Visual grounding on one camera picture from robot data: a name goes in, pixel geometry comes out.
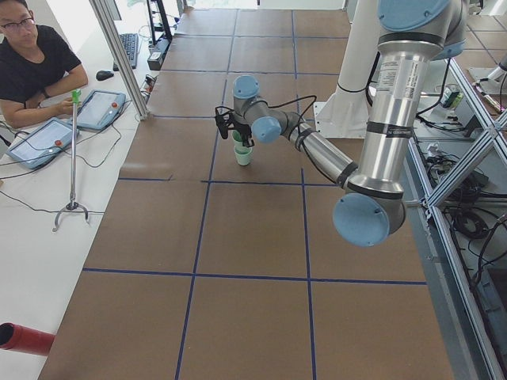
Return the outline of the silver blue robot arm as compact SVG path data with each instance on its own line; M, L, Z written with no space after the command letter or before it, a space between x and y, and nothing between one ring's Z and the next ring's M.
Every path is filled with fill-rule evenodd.
M423 82L433 60L458 55L464 44L464 1L381 1L378 49L382 57L372 113L359 161L353 161L302 116L278 111L249 74L234 81L232 108L215 108L223 138L231 131L245 146L285 137L330 181L345 190L334 207L337 232L362 247L378 245L405 221L398 179L413 135Z

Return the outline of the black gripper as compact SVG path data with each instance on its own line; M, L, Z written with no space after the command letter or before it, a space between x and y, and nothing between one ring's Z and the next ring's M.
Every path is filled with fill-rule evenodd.
M241 123L236 117L233 109L228 109L225 112L215 110L215 125L217 126L222 139L228 139L230 131L236 130L242 136L242 145L244 147L253 147L254 141L252 139L252 131L250 126Z

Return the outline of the person's hand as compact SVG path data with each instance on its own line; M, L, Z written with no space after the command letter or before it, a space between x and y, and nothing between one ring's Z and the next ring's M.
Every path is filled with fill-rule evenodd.
M79 108L80 105L81 105L80 102L78 102L77 104L75 104L73 102L72 98L68 97L68 98L64 99L63 101L60 101L55 106L56 115L57 116L59 116L59 115L72 115L74 113L74 107Z

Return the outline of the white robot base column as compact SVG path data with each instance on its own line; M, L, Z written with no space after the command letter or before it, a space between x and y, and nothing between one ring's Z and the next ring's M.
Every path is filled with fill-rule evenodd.
M378 2L359 1L352 21L337 86L314 108L315 126L327 138L361 139L368 122L366 89L379 39Z

